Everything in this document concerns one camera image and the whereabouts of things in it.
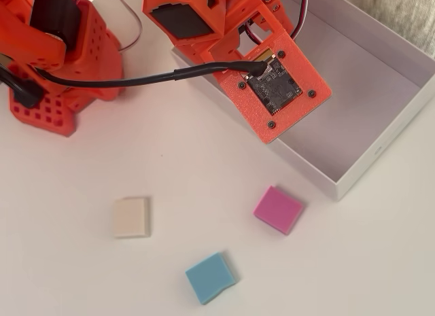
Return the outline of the orange gripper with sticker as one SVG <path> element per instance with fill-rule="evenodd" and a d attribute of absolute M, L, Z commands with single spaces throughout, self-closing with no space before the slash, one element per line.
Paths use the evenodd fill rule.
<path fill-rule="evenodd" d="M 242 60 L 246 22 L 263 31 L 293 29 L 280 0 L 143 0 L 142 11 L 196 64 Z"/>

